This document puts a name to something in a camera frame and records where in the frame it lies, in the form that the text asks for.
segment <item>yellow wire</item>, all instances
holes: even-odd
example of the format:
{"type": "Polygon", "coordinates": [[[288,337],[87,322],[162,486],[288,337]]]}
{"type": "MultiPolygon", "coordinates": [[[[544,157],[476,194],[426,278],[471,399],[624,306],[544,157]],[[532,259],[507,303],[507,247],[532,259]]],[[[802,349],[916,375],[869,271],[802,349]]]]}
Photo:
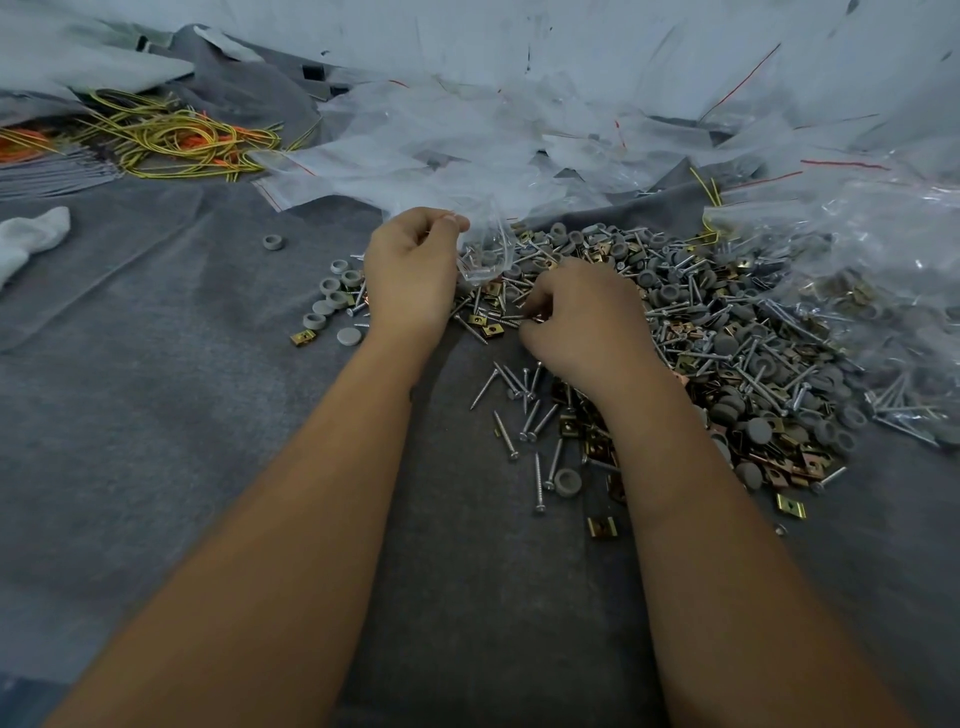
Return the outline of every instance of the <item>yellow wire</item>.
{"type": "MultiPolygon", "coordinates": [[[[707,197],[709,198],[709,200],[710,200],[710,202],[713,204],[713,206],[714,206],[714,207],[720,207],[720,206],[722,206],[722,205],[723,205],[723,202],[720,200],[720,191],[717,189],[717,182],[716,182],[716,180],[715,180],[713,177],[710,178],[710,184],[713,186],[713,191],[711,192],[711,191],[710,191],[710,188],[707,187],[707,184],[703,181],[703,179],[700,177],[700,175],[697,174],[697,170],[695,170],[693,167],[690,167],[690,173],[691,173],[695,178],[697,178],[697,182],[699,182],[699,183],[700,183],[700,186],[704,188],[704,191],[707,193],[707,197]]],[[[704,228],[707,229],[707,232],[701,233],[701,234],[698,235],[697,237],[691,238],[691,240],[697,240],[697,239],[702,238],[702,237],[710,237],[711,235],[713,235],[714,237],[713,237],[712,240],[710,240],[710,241],[708,242],[708,245],[714,245],[715,243],[719,242],[719,241],[720,241],[720,233],[719,233],[718,231],[714,230],[714,229],[710,226],[710,223],[707,222],[707,216],[706,216],[706,215],[704,215],[704,217],[703,217],[703,223],[704,223],[704,228]]]]}
{"type": "MultiPolygon", "coordinates": [[[[112,110],[113,114],[93,111],[93,121],[81,119],[87,129],[73,139],[88,141],[99,134],[112,136],[115,139],[112,148],[117,165],[142,179],[222,176],[230,182],[236,182],[242,173],[264,169],[250,158],[250,152],[281,148],[282,142],[277,133],[281,125],[267,129],[243,129],[216,121],[190,108],[174,109],[175,99],[151,99],[122,91],[110,91],[108,94],[112,98],[102,93],[89,95],[103,108],[112,110]],[[143,165],[154,155],[185,163],[144,168],[143,165]]],[[[287,151],[299,148],[319,123],[298,137],[287,151]]]]}

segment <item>gray cloth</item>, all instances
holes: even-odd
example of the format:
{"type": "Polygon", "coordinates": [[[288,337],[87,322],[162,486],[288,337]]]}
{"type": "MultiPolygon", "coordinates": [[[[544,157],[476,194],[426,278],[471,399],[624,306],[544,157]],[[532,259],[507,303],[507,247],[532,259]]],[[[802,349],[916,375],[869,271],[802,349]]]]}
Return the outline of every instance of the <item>gray cloth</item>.
{"type": "MultiPolygon", "coordinates": [[[[696,214],[677,201],[637,203],[653,219],[696,214]]],[[[69,681],[351,356],[335,341],[346,320],[304,349],[287,337],[380,214],[339,198],[275,214],[250,185],[218,182],[123,180],[63,202],[71,236],[0,294],[0,669],[69,681]],[[288,244],[271,253],[260,238],[274,232],[288,244]]],[[[0,205],[0,218],[47,207],[0,205]]],[[[632,540],[593,542],[584,516],[629,522],[590,472],[582,497],[533,515],[530,448],[509,463],[492,436],[491,409],[516,428],[518,405],[495,385],[467,410],[494,359],[533,364],[515,335],[481,347],[451,328],[415,392],[339,722],[664,725],[632,540]]],[[[787,524],[929,725],[960,708],[956,482],[945,456],[871,431],[850,477],[787,524]]],[[[770,511],[768,494],[754,500],[770,511]]]]}
{"type": "Polygon", "coordinates": [[[300,64],[284,53],[251,48],[269,62],[232,61],[188,25],[177,31],[169,50],[155,48],[153,52],[196,66],[191,76],[165,86],[194,109],[247,129],[263,129],[282,122],[280,137],[284,146],[314,129],[303,145],[309,146],[314,135],[319,135],[320,114],[315,101],[297,83],[297,77],[302,78],[300,64]]]}

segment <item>hand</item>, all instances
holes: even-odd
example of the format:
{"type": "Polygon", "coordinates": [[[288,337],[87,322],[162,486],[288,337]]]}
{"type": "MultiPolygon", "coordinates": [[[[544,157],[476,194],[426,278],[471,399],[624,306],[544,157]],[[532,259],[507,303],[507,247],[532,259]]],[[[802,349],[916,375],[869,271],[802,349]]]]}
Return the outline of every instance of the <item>hand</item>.
{"type": "Polygon", "coordinates": [[[469,227],[449,210],[414,207],[373,231],[364,256],[371,335],[433,351],[453,304],[457,238],[469,227]]]}
{"type": "Polygon", "coordinates": [[[520,327],[523,346],[601,407],[631,377],[661,367],[636,285],[610,266],[563,258],[537,278],[522,313],[550,315],[520,327]]]}

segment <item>cable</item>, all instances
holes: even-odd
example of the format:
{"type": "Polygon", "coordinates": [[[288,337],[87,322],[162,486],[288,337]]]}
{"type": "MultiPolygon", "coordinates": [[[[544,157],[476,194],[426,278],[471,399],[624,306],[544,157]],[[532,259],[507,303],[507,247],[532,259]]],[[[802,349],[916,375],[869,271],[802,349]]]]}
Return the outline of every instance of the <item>cable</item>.
{"type": "MultiPolygon", "coordinates": [[[[87,128],[71,139],[89,143],[100,135],[113,137],[109,148],[117,166],[141,179],[226,177],[236,182],[242,173],[264,169],[250,158],[250,152],[281,148],[280,124],[245,129],[211,119],[202,111],[178,108],[179,102],[172,97],[157,99],[115,90],[88,96],[103,111],[93,109],[93,121],[79,119],[87,128]],[[183,163],[157,163],[157,155],[183,163]]],[[[298,149],[319,123],[285,151],[298,149]]]]}

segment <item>brass clip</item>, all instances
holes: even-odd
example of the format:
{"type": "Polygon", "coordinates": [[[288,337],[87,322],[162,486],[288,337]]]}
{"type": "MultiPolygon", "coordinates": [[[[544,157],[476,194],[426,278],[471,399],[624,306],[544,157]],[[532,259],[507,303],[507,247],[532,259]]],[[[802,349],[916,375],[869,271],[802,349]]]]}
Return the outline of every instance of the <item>brass clip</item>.
{"type": "Polygon", "coordinates": [[[616,521],[613,520],[613,516],[588,518],[587,527],[590,529],[590,538],[593,539],[615,539],[620,535],[616,531],[616,521]]]}
{"type": "Polygon", "coordinates": [[[317,332],[311,331],[309,328],[305,328],[300,333],[295,333],[290,337],[290,340],[294,343],[295,347],[303,347],[309,344],[311,341],[317,338],[317,332]]]}
{"type": "Polygon", "coordinates": [[[791,500],[788,497],[777,494],[777,508],[781,513],[793,516],[798,519],[806,518],[806,506],[798,500],[791,500]]]}

